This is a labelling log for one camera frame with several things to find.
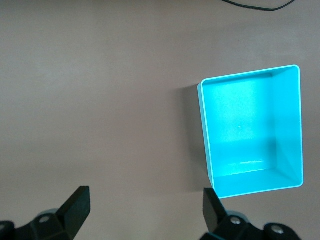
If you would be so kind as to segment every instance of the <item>cyan plastic bin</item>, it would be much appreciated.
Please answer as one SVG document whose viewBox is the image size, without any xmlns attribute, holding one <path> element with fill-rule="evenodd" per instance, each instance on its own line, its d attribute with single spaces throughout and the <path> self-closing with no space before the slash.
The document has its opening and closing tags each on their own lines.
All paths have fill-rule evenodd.
<svg viewBox="0 0 320 240">
<path fill-rule="evenodd" d="M 303 184 L 297 65 L 208 78 L 198 95 L 208 175 L 219 198 Z"/>
</svg>

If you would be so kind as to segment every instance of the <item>gray table surface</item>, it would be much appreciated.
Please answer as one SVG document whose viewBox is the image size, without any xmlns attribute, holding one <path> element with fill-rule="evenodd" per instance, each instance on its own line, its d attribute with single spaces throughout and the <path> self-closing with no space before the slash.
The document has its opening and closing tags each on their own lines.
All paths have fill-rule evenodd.
<svg viewBox="0 0 320 240">
<path fill-rule="evenodd" d="M 195 85 L 297 64 L 304 185 L 222 202 L 259 228 L 280 222 L 320 239 L 319 9 L 0 1 L 0 219 L 20 227 L 89 185 L 77 240 L 199 239 L 210 182 Z"/>
</svg>

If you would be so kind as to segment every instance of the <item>plastic bin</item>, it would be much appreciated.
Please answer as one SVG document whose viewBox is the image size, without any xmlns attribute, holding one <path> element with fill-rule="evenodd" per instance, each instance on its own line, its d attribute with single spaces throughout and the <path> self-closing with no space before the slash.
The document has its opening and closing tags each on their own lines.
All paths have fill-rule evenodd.
<svg viewBox="0 0 320 240">
<path fill-rule="evenodd" d="M 208 176 L 219 198 L 303 184 L 297 65 L 208 78 L 198 95 Z"/>
</svg>

